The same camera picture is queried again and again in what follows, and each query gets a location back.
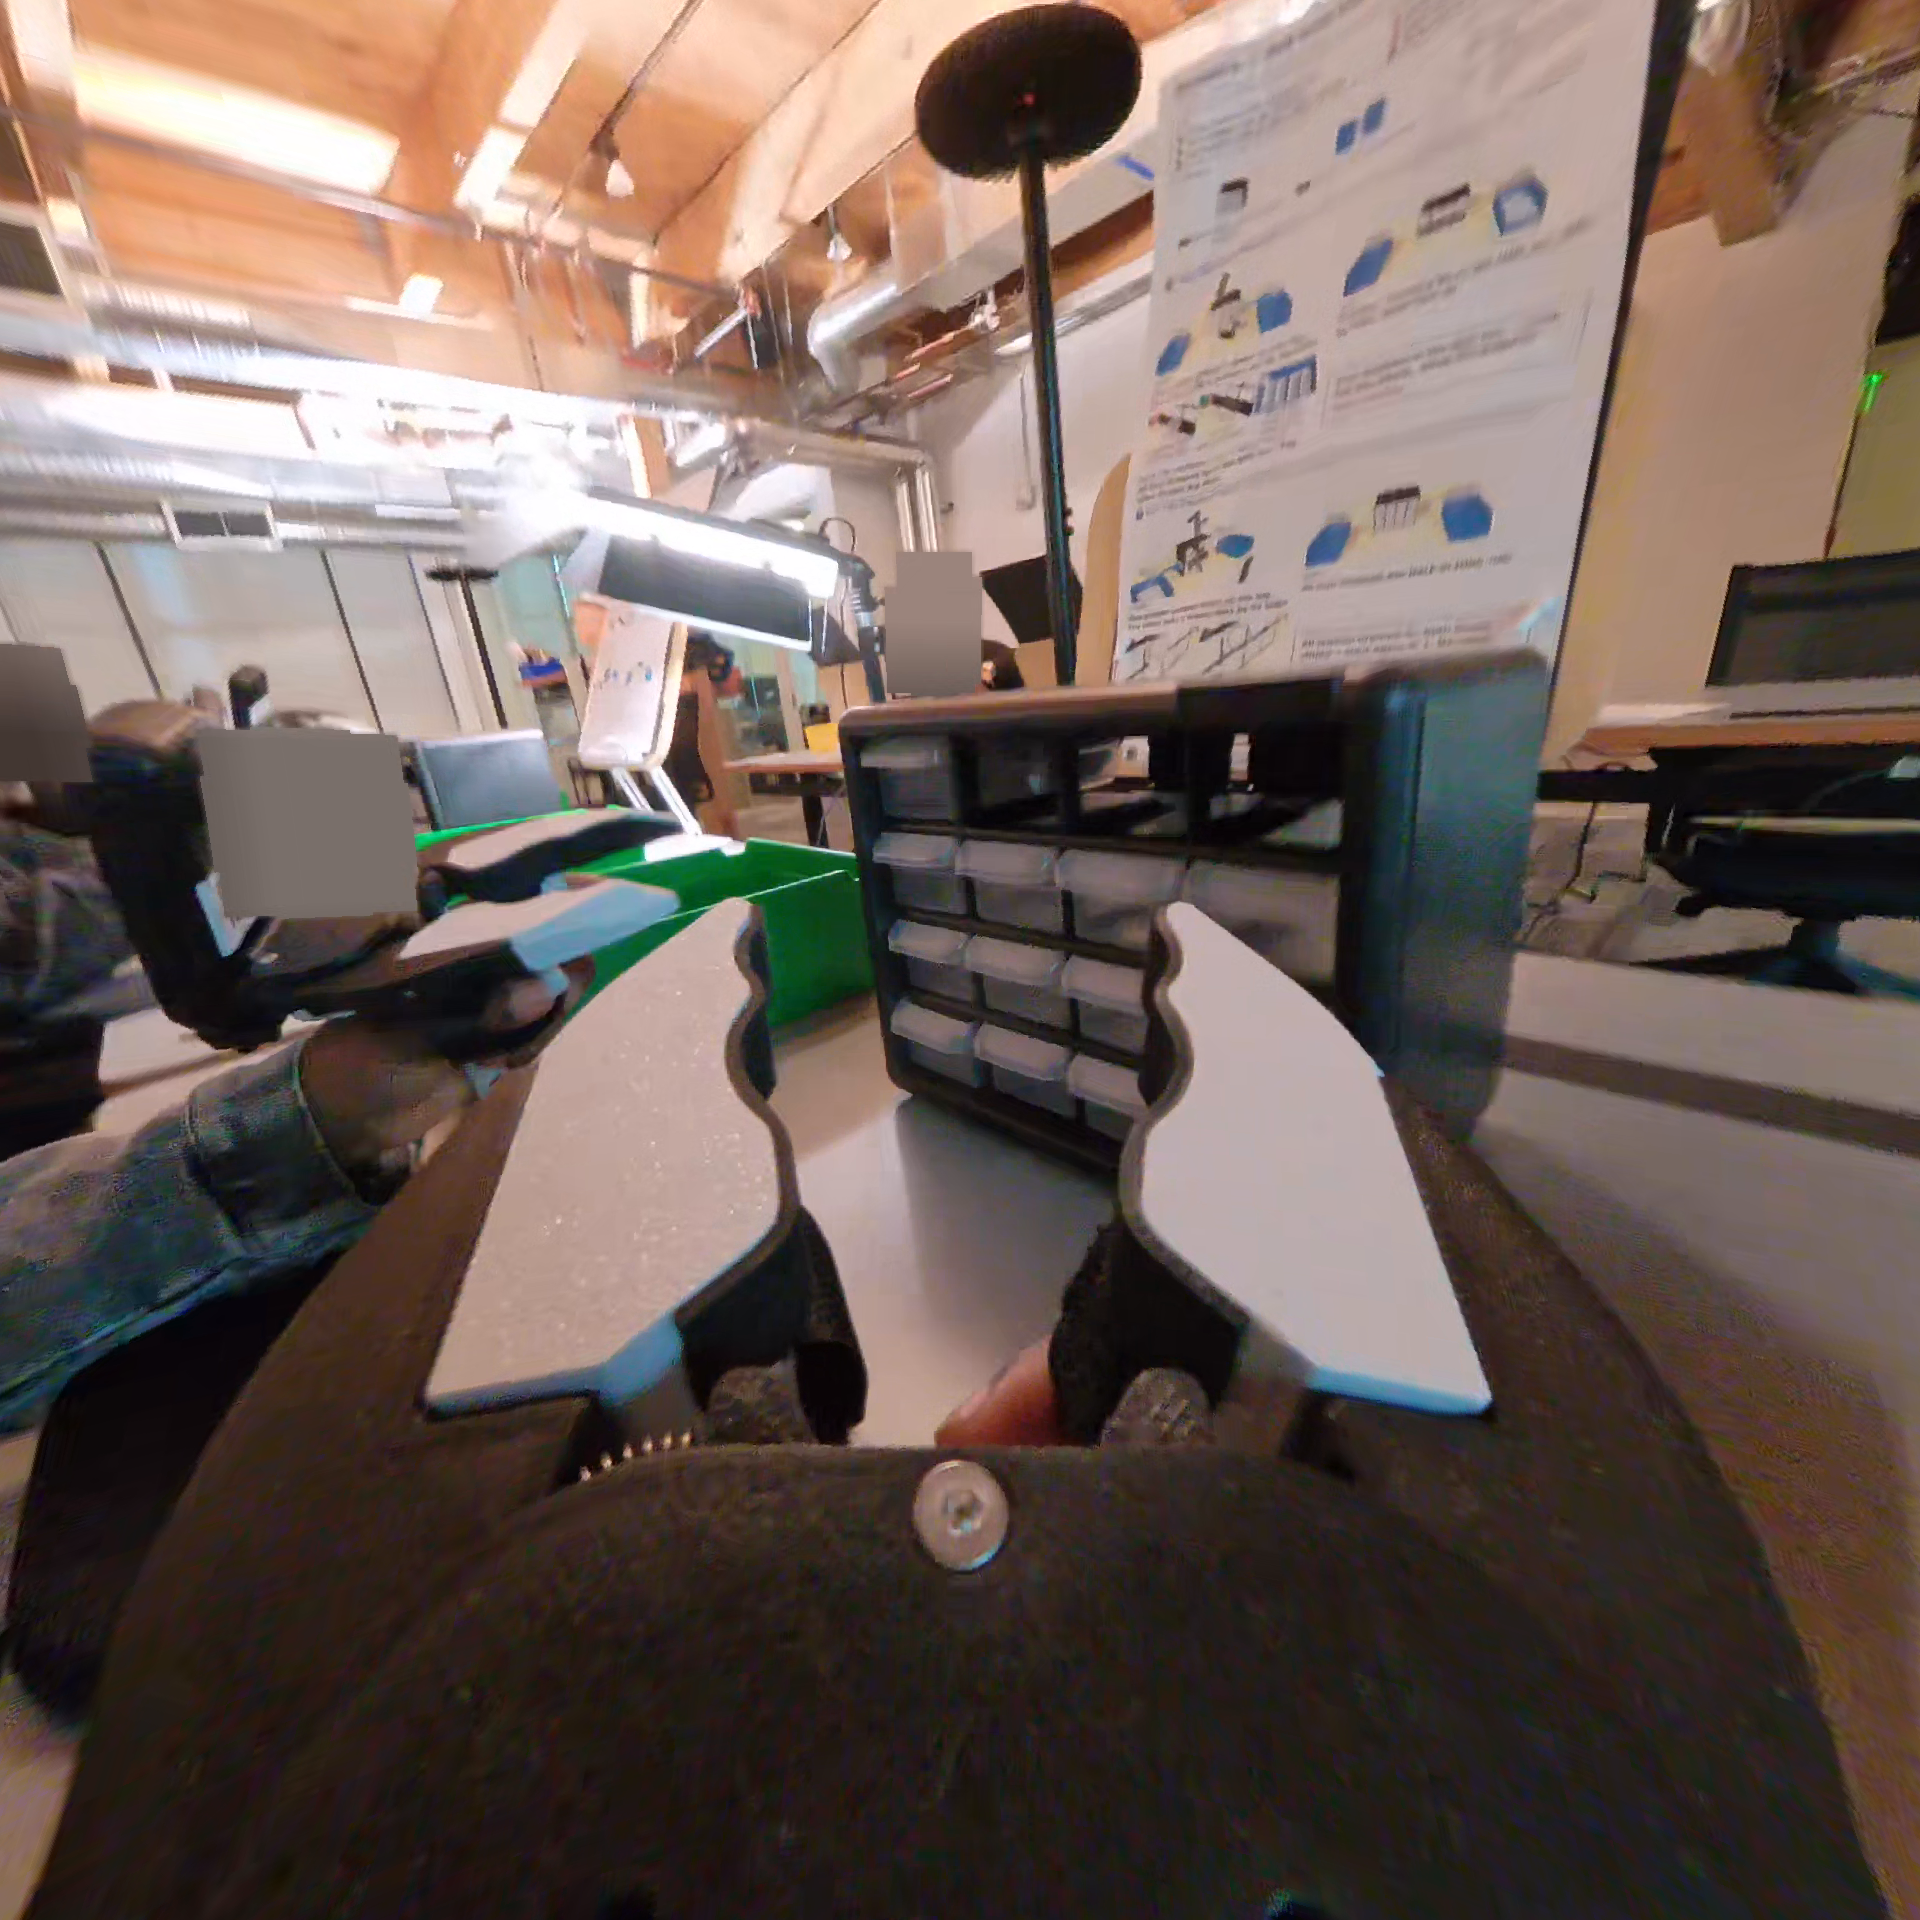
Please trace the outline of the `silver ventilation duct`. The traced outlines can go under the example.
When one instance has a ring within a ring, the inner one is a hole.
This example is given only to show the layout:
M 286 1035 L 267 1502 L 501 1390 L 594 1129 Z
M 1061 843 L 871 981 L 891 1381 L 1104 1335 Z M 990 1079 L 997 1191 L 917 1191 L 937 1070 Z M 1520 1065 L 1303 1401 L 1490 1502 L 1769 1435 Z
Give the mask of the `silver ventilation duct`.
M 807 320 L 807 354 L 823 375 L 832 400 L 859 386 L 869 341 L 917 313 L 944 313 L 983 295 L 994 281 L 1019 270 L 1017 229 L 987 231 L 958 254 L 912 249 L 896 240 L 891 254 L 823 299 Z

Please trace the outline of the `person's right hand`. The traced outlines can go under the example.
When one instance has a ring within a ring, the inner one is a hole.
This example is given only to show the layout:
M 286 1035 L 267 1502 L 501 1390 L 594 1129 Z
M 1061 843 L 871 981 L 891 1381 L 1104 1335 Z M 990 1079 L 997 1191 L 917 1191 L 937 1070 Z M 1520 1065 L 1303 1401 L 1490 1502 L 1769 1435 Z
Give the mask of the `person's right hand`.
M 939 1449 L 1042 1449 L 1065 1442 L 1049 1342 L 1008 1360 L 971 1401 L 951 1410 L 935 1431 Z

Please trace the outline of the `studio light panel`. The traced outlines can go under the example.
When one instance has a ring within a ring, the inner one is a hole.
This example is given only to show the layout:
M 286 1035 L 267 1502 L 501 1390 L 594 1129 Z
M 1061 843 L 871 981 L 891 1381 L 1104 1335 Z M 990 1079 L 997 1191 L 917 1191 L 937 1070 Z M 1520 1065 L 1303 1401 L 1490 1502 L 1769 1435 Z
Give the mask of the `studio light panel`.
M 649 498 L 574 494 L 560 526 L 571 592 L 798 654 L 825 638 L 848 571 L 821 539 Z

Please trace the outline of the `black drawer cabinet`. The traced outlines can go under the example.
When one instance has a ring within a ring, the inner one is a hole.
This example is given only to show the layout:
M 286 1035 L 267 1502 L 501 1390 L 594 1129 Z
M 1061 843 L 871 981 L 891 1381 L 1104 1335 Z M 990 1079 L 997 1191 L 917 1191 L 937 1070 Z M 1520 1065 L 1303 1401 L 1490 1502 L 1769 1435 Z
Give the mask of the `black drawer cabinet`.
M 1264 793 L 1312 791 L 1342 805 L 1333 987 L 1317 992 L 1273 967 L 1307 987 L 1429 1115 L 1467 1136 L 1502 1056 L 1545 702 L 1545 663 L 1511 647 L 1275 679 L 869 704 L 850 709 L 837 734 L 846 800 L 850 750 L 887 729 L 1166 736 L 1200 750 L 1207 763 L 1225 763 L 1230 736 L 1248 736 L 1253 782 Z M 1093 1163 L 1088 1152 L 1063 1154 L 937 1097 L 912 1097 L 1056 1161 L 1113 1173 L 1120 1159 Z

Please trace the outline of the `white easel board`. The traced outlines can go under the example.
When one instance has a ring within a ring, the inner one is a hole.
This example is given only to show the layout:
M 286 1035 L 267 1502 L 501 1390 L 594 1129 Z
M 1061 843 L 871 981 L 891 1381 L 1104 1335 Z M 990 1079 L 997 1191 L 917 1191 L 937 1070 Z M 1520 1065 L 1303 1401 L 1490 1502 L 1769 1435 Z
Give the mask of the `white easel board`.
M 574 629 L 592 656 L 581 766 L 608 777 L 626 805 L 658 805 L 681 832 L 697 832 L 697 816 L 665 770 L 681 711 L 683 624 L 587 592 L 574 606 Z

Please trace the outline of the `white instruction poster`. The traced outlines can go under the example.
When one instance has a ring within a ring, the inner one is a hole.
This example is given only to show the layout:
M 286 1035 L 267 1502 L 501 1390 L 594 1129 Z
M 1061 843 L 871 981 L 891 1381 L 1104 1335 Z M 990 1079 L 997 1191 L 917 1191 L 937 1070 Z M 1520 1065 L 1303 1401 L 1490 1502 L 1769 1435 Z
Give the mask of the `white instruction poster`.
M 1554 661 L 1657 5 L 1264 7 L 1159 96 L 1111 677 Z

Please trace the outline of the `person's left hand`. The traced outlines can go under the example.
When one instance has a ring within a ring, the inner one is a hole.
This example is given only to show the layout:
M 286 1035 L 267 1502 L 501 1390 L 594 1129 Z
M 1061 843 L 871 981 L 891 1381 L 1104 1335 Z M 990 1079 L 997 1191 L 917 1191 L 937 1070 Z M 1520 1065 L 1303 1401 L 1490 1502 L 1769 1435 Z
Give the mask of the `person's left hand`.
M 363 1015 L 315 1026 L 297 1049 L 304 1109 L 327 1154 L 370 1200 L 393 1195 L 425 1145 L 560 1033 L 592 985 L 592 962 L 517 981 L 487 1003 L 475 1058 L 453 1063 L 423 1029 Z

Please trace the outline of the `wooden office desk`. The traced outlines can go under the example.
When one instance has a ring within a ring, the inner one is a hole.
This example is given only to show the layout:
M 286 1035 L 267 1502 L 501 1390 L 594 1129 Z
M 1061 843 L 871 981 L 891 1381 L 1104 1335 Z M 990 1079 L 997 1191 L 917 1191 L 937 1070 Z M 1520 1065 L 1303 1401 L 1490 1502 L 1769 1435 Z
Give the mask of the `wooden office desk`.
M 1918 818 L 1918 711 L 1627 718 L 1547 759 L 1536 805 L 1634 814 L 1643 857 L 1696 825 L 1895 832 Z

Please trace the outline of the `plywood poster board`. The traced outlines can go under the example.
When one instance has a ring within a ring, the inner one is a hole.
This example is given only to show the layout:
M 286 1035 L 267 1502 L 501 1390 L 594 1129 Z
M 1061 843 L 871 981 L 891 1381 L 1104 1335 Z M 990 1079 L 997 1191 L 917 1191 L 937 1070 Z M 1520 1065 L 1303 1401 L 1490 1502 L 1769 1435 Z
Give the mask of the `plywood poster board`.
M 1120 549 L 1129 475 L 1131 457 L 1122 455 L 1102 480 L 1088 523 L 1088 567 L 1072 679 L 1079 688 L 1102 688 L 1113 681 L 1120 624 Z

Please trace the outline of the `green plastic bin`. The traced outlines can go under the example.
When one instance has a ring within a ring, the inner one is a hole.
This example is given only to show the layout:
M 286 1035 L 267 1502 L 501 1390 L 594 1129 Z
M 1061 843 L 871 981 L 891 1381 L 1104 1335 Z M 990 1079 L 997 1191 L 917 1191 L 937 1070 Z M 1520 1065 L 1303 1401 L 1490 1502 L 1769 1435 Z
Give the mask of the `green plastic bin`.
M 512 903 L 576 878 L 633 880 L 663 887 L 679 898 L 677 917 L 594 955 L 590 997 L 610 987 L 642 958 L 725 903 L 745 903 L 759 910 L 770 994 L 766 1017 L 773 1026 L 811 1017 L 873 985 L 866 910 L 853 855 L 681 832 L 649 848 L 599 857 L 581 871 L 551 878 L 542 889 L 439 887 L 425 873 L 425 850 L 459 832 L 475 830 L 416 834 L 425 891 L 446 905 Z

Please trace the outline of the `black round cushion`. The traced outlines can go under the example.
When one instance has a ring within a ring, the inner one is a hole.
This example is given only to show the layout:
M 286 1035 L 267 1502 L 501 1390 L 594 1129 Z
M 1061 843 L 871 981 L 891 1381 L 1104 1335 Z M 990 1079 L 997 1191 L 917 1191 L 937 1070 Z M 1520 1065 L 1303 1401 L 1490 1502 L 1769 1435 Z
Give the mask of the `black round cushion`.
M 75 1374 L 39 1426 L 7 1582 L 11 1673 L 82 1726 L 117 1618 L 213 1433 L 329 1262 L 187 1307 Z

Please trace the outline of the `black office chair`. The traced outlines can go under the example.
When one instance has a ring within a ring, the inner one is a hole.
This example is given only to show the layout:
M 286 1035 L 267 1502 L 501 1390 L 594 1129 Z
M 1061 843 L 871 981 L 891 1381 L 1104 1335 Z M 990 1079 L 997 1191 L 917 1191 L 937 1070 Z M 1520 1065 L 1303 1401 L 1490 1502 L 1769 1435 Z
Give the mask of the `black office chair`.
M 1849 955 L 1856 921 L 1918 921 L 1918 802 L 1842 800 L 1847 789 L 1893 784 L 1893 773 L 1847 775 L 1787 811 L 1678 807 L 1648 859 L 1680 887 L 1675 914 L 1767 912 L 1790 923 L 1785 942 L 1643 960 L 1648 971 L 1733 978 L 1838 997 L 1915 1001 L 1915 976 Z

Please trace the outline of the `black computer monitor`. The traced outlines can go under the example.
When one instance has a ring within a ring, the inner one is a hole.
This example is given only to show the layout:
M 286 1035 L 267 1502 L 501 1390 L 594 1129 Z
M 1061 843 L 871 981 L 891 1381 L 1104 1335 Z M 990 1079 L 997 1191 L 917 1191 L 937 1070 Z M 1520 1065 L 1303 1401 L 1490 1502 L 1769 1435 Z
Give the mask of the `black computer monitor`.
M 1730 715 L 1918 709 L 1918 551 L 1739 565 L 1705 690 Z

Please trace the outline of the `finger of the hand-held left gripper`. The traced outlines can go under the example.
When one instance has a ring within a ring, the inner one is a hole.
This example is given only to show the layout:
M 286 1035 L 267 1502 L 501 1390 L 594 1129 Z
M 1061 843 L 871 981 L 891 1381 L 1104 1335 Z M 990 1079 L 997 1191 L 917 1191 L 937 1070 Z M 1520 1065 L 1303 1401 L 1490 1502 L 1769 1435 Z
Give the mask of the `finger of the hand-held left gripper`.
M 443 889 L 542 889 L 599 857 L 679 837 L 681 823 L 642 807 L 592 807 L 459 832 L 425 850 L 425 873 Z
M 661 887 L 615 878 L 560 880 L 512 903 L 464 903 L 400 946 L 405 967 L 505 953 L 526 974 L 585 960 L 670 921 L 681 901 Z

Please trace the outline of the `set of cabinet drawers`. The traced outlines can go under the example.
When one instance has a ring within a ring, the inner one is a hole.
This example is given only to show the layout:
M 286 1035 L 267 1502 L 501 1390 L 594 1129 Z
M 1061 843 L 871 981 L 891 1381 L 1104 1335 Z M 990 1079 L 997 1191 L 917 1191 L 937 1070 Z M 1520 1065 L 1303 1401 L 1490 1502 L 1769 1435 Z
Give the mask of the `set of cabinet drawers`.
M 1333 795 L 1269 793 L 1253 743 L 1006 727 L 887 729 L 850 750 L 894 1079 L 1056 1152 L 1113 1163 L 1145 1113 L 1145 953 L 1195 905 L 1330 992 Z

